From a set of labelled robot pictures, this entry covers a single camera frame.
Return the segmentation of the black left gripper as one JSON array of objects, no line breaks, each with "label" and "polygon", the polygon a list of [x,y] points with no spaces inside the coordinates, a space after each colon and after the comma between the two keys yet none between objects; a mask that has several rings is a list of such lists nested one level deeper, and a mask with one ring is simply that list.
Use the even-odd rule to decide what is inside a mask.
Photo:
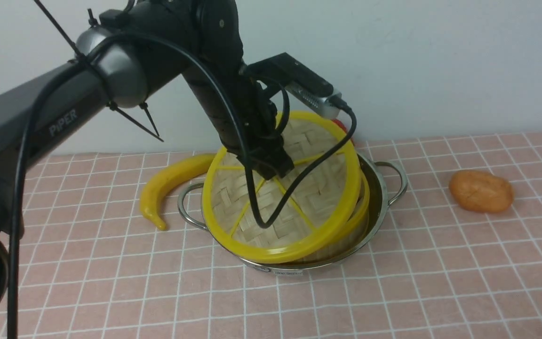
[{"label": "black left gripper", "polygon": [[[241,122],[251,168],[265,180],[289,174],[295,166],[284,150],[283,137],[276,131],[277,108],[265,98],[262,86],[238,72],[222,71],[210,63],[205,65],[227,94]],[[245,157],[235,126],[213,84],[197,66],[190,66],[182,76],[211,120],[224,148],[243,163]]]}]

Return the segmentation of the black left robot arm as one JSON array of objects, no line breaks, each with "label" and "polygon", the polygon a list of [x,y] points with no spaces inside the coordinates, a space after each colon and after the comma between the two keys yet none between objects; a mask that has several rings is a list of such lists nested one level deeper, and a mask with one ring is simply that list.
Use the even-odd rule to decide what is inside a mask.
[{"label": "black left robot arm", "polygon": [[247,174],[270,179],[294,168],[277,112],[244,70],[233,0],[130,0],[90,18],[70,45],[73,60],[0,95],[0,302],[8,293],[13,338],[26,172],[96,113],[144,106],[182,75]]}]

